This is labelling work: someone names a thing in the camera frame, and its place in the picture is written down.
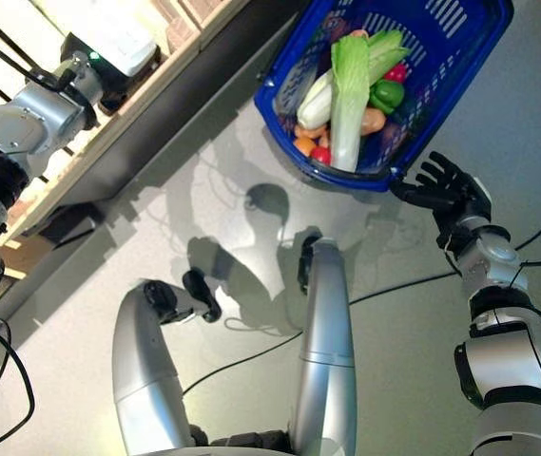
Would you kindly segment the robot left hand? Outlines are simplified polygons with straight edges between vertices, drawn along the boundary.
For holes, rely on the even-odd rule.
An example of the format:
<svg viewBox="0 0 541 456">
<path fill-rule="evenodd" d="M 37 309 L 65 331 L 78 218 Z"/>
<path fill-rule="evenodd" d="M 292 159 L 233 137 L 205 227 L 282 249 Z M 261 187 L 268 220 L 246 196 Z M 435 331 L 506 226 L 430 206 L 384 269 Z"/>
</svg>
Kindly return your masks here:
<svg viewBox="0 0 541 456">
<path fill-rule="evenodd" d="M 158 67 L 161 50 L 150 33 L 138 24 L 96 27 L 90 35 L 91 64 L 102 80 L 100 106 L 113 113 Z"/>
</svg>

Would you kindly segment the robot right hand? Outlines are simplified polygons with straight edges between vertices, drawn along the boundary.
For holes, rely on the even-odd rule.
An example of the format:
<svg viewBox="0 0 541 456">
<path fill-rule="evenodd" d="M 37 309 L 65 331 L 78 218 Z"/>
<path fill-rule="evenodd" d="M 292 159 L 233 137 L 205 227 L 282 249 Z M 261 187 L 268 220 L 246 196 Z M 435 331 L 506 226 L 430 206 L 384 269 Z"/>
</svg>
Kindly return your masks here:
<svg viewBox="0 0 541 456">
<path fill-rule="evenodd" d="M 433 213 L 440 234 L 450 234 L 466 218 L 492 220 L 485 187 L 444 155 L 432 151 L 415 176 L 416 184 L 395 178 L 390 191 L 400 200 Z"/>
</svg>

